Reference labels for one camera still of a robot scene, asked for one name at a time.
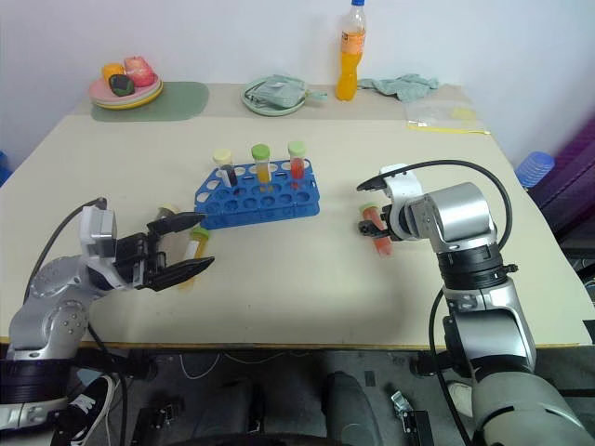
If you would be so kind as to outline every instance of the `white wall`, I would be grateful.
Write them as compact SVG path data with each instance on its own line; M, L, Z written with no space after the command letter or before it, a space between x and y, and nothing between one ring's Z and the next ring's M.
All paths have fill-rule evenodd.
M466 87L512 162L595 110L592 0L368 0L360 75ZM348 0L0 0L0 150L20 164L100 67L143 55L167 80L337 78Z

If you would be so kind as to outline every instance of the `test tube rack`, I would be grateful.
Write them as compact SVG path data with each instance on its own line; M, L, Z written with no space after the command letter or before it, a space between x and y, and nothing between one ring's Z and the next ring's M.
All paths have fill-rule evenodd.
M253 225L267 221L315 216L320 194L309 160L304 178L293 179L289 160L269 163L271 182L261 184L254 164L235 166L237 186L228 188L213 170L194 196L194 211L206 214L201 226L208 230Z

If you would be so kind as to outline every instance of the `pink food item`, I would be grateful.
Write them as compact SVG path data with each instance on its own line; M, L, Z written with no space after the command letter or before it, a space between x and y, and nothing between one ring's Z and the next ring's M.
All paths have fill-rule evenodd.
M124 68L135 87L151 85L155 81L154 71L141 56L124 59Z

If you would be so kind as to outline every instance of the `test tube with red liquid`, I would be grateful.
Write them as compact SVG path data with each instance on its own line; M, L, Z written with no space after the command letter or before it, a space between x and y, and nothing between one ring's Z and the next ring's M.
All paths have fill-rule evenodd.
M364 220L371 220L379 230L386 229L386 226L378 213L378 207L374 203L364 204L360 207L360 212L362 213ZM380 256L390 256L390 254L392 254L392 242L390 241L390 237L382 237L381 239L373 240Z
M287 145L289 151L289 164L292 179L303 179L306 166L304 163L304 156L306 155L306 144L303 141L291 141ZM293 189L299 189L299 183L292 182Z

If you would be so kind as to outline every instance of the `sneaker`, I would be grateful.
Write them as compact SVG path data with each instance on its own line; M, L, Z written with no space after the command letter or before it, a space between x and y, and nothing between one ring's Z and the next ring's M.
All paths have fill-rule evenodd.
M469 418L473 418L472 391L473 387L457 381L448 384L448 393L453 399L456 411Z
M71 446L85 445L95 427L108 412L114 389L113 378L104 374L89 384L85 391L68 405L68 412L76 413L77 421L82 421L82 424L78 425L82 428L74 435Z

